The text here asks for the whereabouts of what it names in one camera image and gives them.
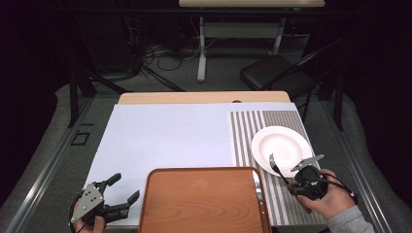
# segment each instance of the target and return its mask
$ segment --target black chair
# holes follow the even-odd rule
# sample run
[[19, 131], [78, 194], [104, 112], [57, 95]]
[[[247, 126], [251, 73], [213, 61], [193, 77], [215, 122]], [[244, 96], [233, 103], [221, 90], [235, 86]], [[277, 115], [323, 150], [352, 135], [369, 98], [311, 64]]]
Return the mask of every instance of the black chair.
[[344, 39], [339, 39], [319, 50], [304, 56], [294, 64], [281, 55], [268, 56], [243, 68], [240, 79], [252, 90], [284, 90], [291, 100], [307, 93], [302, 121], [306, 118], [312, 90], [336, 72], [334, 59], [342, 48]]

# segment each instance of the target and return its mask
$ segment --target chair leg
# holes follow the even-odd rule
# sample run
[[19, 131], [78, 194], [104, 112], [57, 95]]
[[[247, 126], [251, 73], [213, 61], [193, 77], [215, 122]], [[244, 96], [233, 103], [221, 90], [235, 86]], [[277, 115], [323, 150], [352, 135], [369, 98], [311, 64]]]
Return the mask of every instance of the chair leg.
[[312, 89], [309, 90], [308, 95], [306, 96], [306, 103], [305, 103], [305, 109], [303, 110], [302, 122], [305, 122], [306, 113], [308, 112], [308, 107], [309, 107], [309, 102], [310, 102], [310, 97], [311, 96], [312, 96]]

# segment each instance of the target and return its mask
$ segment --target gray carpet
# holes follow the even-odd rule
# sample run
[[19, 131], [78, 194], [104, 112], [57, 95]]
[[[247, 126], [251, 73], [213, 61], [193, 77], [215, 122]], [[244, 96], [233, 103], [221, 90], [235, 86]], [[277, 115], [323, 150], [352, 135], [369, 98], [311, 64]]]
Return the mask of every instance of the gray carpet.
[[[280, 54], [291, 61], [297, 60], [305, 42], [305, 39], [285, 40], [281, 45]], [[184, 59], [180, 67], [174, 71], [159, 69], [156, 65], [157, 58], [150, 66], [160, 75], [187, 91], [248, 90], [239, 80], [240, 69], [267, 55], [269, 50], [271, 50], [271, 44], [262, 41], [254, 45], [226, 41], [215, 43], [208, 49], [205, 83], [198, 83], [196, 80], [197, 59]], [[173, 57], [159, 59], [159, 65], [163, 69], [174, 68], [177, 64], [179, 60]], [[143, 72], [117, 84], [132, 91], [172, 91]], [[23, 177], [0, 210], [0, 232], [5, 232], [12, 221], [12, 225], [20, 224], [20, 226], [9, 228], [9, 231], [18, 229], [20, 232], [69, 232], [68, 207], [83, 187], [113, 106], [119, 98], [113, 90], [100, 83], [96, 84], [96, 89], [98, 95], [92, 100], [81, 96], [84, 103], [83, 114], [79, 123], [70, 130], [66, 128], [70, 116], [68, 87], [64, 86], [56, 93], [59, 102], [51, 125]], [[314, 152], [326, 156], [321, 160], [321, 166], [333, 170], [347, 186], [361, 194], [361, 188], [353, 179], [351, 160], [347, 158], [348, 150], [353, 152], [361, 164], [392, 232], [411, 232], [411, 222], [408, 221], [412, 219], [411, 211], [407, 206], [402, 205], [402, 202], [391, 192], [382, 174], [368, 156], [356, 109], [348, 98], [344, 99], [343, 113], [345, 131], [342, 133], [337, 132], [335, 125], [331, 122], [330, 103], [319, 102], [316, 98], [313, 98], [311, 102], [305, 128]], [[88, 135], [87, 142], [82, 145], [86, 135]], [[24, 204], [27, 193], [38, 181], [39, 175], [46, 171], [45, 166], [54, 161], [55, 154], [60, 154], [61, 159], [56, 161], [55, 170], [51, 171], [52, 179], [44, 183], [46, 190], [36, 199], [38, 201], [32, 204], [31, 211], [25, 213], [28, 216], [22, 216], [19, 212], [20, 206]], [[116, 188], [116, 186], [109, 187], [107, 191], [110, 191], [110, 188]], [[369, 204], [364, 200], [364, 195], [360, 195], [360, 209], [366, 220], [375, 222], [374, 214], [369, 212]], [[278, 230], [282, 233], [319, 232], [324, 228], [324, 226], [300, 226], [280, 227]]]

